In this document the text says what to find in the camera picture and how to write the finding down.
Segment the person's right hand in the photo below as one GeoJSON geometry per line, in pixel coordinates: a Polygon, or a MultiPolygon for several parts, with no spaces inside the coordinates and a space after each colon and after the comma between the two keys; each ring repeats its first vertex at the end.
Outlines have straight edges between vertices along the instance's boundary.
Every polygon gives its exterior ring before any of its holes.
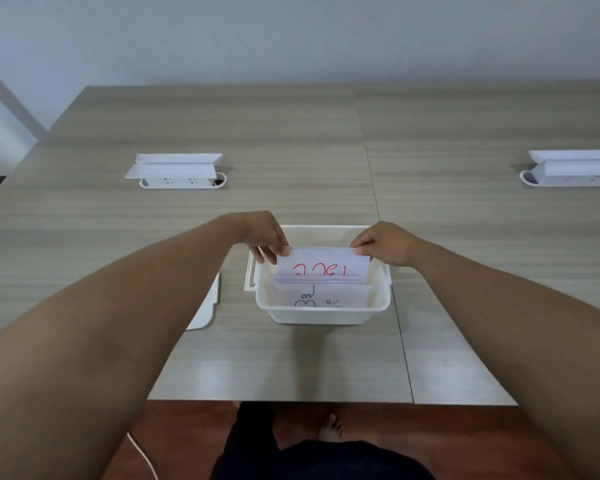
{"type": "Polygon", "coordinates": [[[394,267],[412,267],[415,252],[424,242],[402,227],[385,221],[376,223],[362,233],[376,234],[376,256],[368,258],[394,267]]]}

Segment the person's dark trousers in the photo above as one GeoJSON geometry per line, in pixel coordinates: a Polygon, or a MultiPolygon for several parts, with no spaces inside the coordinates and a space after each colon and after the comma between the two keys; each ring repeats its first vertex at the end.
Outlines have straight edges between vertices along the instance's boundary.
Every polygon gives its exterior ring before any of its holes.
{"type": "Polygon", "coordinates": [[[280,448],[272,403],[243,401],[209,480],[435,480],[421,462],[365,441],[280,448]]]}

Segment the white card with blue writing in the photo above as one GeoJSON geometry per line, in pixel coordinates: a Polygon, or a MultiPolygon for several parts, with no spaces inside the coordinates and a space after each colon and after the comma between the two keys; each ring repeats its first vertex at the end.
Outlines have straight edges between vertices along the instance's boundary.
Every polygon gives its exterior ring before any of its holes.
{"type": "Polygon", "coordinates": [[[366,283],[273,282],[269,304],[286,307],[366,308],[372,285],[366,283]]]}

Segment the white plastic bin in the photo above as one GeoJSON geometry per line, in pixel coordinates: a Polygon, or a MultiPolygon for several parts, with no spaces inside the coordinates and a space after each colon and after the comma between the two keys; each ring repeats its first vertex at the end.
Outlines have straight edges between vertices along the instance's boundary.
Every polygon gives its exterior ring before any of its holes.
{"type": "MultiPolygon", "coordinates": [[[[281,226],[292,248],[300,247],[349,247],[350,243],[367,225],[282,225],[281,226]]],[[[268,293],[273,282],[297,281],[280,280],[275,276],[276,266],[265,262],[257,263],[252,255],[248,257],[244,290],[255,295],[257,306],[268,313],[279,324],[311,324],[325,326],[355,326],[368,322],[374,316],[389,309],[392,293],[392,277],[388,265],[373,259],[370,260],[367,279],[364,282],[372,285],[371,295],[366,308],[314,308],[286,307],[269,304],[268,293]]],[[[333,283],[309,281],[310,283],[333,283]]]]}

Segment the white table socket box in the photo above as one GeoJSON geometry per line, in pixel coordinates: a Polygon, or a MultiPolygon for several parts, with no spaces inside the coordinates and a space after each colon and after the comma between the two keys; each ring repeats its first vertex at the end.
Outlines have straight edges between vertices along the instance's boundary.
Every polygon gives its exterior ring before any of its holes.
{"type": "Polygon", "coordinates": [[[600,150],[532,150],[532,169],[520,172],[530,187],[600,187],[600,150]]]}
{"type": "Polygon", "coordinates": [[[227,184],[222,153],[137,153],[125,175],[146,190],[213,190],[227,184]]]}

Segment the white card with red writing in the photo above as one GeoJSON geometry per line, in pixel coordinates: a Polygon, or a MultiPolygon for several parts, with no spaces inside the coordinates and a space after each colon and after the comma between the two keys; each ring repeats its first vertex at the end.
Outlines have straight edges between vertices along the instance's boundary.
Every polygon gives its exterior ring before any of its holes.
{"type": "Polygon", "coordinates": [[[357,255],[353,248],[289,248],[278,257],[275,276],[297,282],[364,282],[370,258],[357,255]]]}

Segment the white plastic bin lid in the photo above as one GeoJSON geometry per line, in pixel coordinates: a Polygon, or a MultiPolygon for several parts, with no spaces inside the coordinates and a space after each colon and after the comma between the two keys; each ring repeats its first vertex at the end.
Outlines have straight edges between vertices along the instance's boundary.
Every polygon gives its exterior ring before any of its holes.
{"type": "Polygon", "coordinates": [[[214,311],[219,298],[219,282],[220,273],[216,277],[209,288],[209,291],[200,305],[197,313],[192,321],[186,327],[186,331],[201,330],[210,325],[214,318],[214,311]]]}

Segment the person's left hand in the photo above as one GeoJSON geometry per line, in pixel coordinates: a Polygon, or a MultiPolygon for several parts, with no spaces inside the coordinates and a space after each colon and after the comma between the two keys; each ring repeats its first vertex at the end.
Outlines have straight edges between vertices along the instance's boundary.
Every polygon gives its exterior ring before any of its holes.
{"type": "Polygon", "coordinates": [[[268,246],[278,258],[288,256],[288,240],[270,211],[236,212],[229,217],[235,244],[244,244],[249,250],[250,246],[268,246]]]}

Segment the person's left forearm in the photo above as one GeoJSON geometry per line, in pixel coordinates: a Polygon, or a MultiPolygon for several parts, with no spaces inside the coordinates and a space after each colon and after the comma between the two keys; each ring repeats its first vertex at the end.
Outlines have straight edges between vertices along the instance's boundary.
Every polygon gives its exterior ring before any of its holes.
{"type": "Polygon", "coordinates": [[[113,262],[0,332],[0,480],[99,480],[244,225],[113,262]]]}

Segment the person's right forearm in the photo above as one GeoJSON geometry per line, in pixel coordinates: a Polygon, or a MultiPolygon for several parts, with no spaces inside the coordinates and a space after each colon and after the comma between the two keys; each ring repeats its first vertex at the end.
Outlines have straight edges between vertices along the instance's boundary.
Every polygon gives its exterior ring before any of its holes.
{"type": "Polygon", "coordinates": [[[487,369],[588,480],[600,480],[600,309],[414,238],[425,279],[487,369]]]}

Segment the person's bare foot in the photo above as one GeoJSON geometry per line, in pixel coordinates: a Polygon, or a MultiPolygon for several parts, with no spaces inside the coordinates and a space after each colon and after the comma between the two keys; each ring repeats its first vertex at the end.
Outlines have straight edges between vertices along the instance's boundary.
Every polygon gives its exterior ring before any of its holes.
{"type": "Polygon", "coordinates": [[[335,413],[330,413],[319,430],[318,441],[326,443],[342,443],[344,440],[344,426],[335,413]]]}

